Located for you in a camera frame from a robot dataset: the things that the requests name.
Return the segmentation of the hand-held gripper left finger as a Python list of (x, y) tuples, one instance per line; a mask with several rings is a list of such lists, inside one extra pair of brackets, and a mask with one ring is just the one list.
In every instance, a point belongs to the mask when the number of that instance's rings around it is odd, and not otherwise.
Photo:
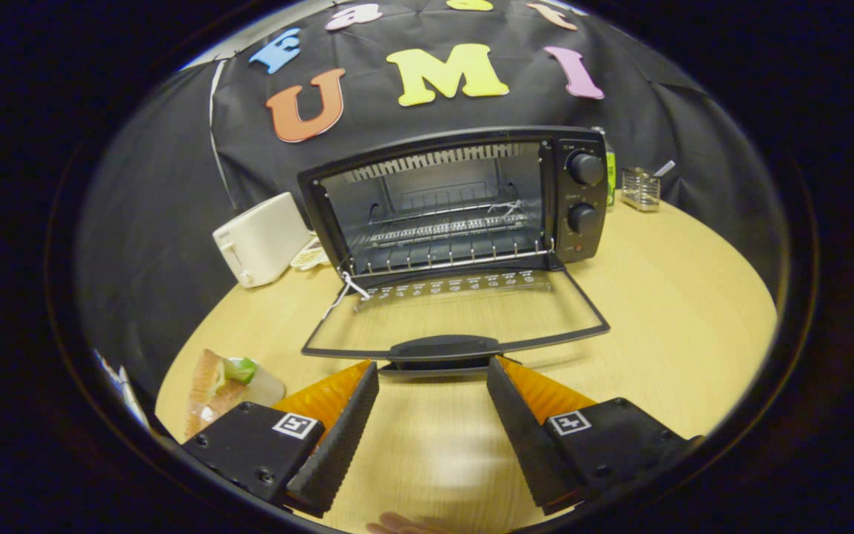
[(363, 360), (273, 406), (240, 402), (183, 447), (258, 499), (319, 518), (345, 480), (378, 392), (377, 365)]

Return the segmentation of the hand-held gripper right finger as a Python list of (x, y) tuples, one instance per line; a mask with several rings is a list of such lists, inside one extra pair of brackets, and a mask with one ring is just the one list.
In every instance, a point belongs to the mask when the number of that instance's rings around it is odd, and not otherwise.
[(504, 356), (486, 386), (536, 507), (606, 506), (640, 489), (701, 442), (625, 398), (597, 402)]

